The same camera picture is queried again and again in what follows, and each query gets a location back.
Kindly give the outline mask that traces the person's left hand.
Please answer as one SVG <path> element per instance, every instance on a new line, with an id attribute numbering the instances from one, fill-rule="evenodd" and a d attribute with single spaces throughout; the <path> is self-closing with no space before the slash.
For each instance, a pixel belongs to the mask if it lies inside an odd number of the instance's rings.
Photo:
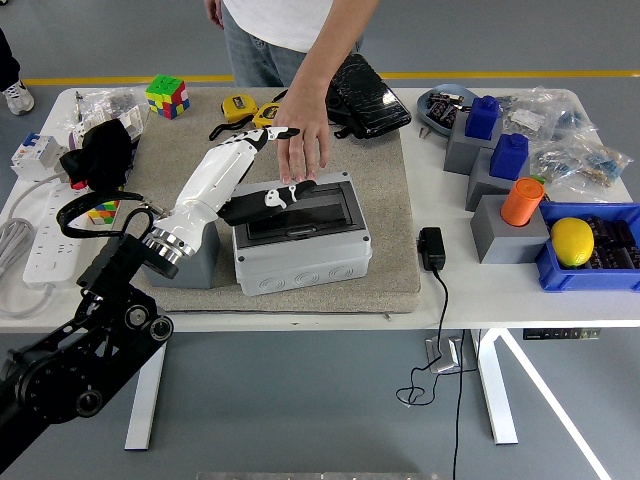
<path id="1" fill-rule="evenodd" d="M 290 139 L 277 140 L 280 180 L 313 180 L 330 158 L 326 91 L 291 85 L 281 101 L 273 125 L 298 129 Z"/>

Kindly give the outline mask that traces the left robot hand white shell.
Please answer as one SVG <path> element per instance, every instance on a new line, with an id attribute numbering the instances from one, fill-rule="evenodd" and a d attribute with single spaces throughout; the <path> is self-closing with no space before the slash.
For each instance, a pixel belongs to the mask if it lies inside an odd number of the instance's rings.
<path id="1" fill-rule="evenodd" d="M 316 187 L 313 180 L 268 187 L 235 195 L 255 155 L 274 139 L 289 139 L 296 128 L 265 127 L 236 134 L 210 149 L 180 192 L 170 214 L 154 222 L 146 239 L 191 256 L 201 245 L 204 228 L 218 218 L 237 226 L 274 216 L 306 198 Z"/>

